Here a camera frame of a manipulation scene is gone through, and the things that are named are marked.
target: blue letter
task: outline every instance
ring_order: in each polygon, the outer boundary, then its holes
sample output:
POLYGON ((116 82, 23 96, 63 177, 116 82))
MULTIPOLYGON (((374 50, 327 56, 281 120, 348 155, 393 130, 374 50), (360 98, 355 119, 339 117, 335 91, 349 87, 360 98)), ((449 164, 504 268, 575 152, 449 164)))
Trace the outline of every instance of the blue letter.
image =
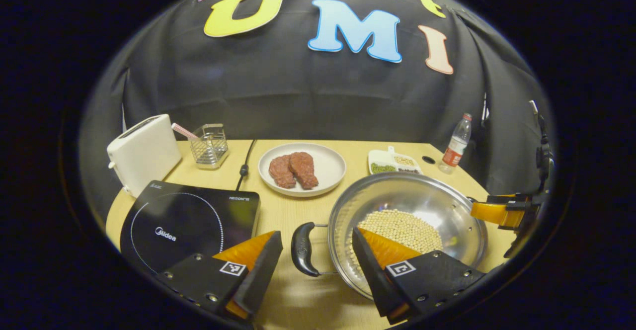
POLYGON ((344 2, 314 0, 312 4, 320 8, 320 20, 318 35, 307 43, 310 49, 325 52, 340 51, 342 43, 336 38, 336 32, 340 28, 352 52, 359 52, 373 35, 373 44, 366 49, 370 56, 393 63, 402 61, 396 36, 399 18, 395 15, 375 10, 360 22, 356 14, 344 2))

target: toaster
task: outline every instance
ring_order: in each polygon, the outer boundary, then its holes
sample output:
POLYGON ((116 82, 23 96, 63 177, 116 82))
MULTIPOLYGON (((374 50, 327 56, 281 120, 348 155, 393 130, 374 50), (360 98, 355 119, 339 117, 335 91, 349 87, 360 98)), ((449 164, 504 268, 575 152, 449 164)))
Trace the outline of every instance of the toaster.
POLYGON ((123 189, 137 198, 152 180, 163 180, 181 160, 177 139, 170 126, 168 114, 149 117, 125 131, 106 151, 123 185, 123 189))

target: water bottle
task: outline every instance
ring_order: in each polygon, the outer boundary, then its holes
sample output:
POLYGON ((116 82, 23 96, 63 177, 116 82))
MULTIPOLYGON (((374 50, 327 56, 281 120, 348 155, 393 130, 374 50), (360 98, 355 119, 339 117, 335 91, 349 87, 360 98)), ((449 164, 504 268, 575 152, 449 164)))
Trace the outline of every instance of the water bottle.
POLYGON ((472 117, 469 113, 464 113, 464 117, 455 126, 453 136, 450 138, 448 148, 444 153, 444 157, 439 163, 439 169, 443 173, 453 173, 459 160, 462 159, 464 149, 468 146, 468 140, 471 138, 471 121, 472 117))

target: black pot handle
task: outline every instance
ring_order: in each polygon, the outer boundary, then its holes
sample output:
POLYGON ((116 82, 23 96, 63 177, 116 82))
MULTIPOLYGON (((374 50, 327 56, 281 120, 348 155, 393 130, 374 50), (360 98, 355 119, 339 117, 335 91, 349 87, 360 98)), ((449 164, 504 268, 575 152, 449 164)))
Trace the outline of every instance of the black pot handle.
POLYGON ((326 227, 326 224, 315 224, 308 222, 296 228, 291 236, 291 260, 296 268, 309 276, 319 276, 323 274, 337 274, 336 272, 321 273, 312 265, 312 244, 309 241, 309 232, 316 227, 326 227))

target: black induction cooker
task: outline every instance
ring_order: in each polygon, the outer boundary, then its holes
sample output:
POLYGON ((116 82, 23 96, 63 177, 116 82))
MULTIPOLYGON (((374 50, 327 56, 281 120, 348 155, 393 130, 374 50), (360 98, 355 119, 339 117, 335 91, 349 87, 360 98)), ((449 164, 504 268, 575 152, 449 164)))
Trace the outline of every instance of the black induction cooker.
POLYGON ((193 253, 215 255, 254 236, 256 192, 151 181, 121 229, 121 254, 157 274, 193 253))

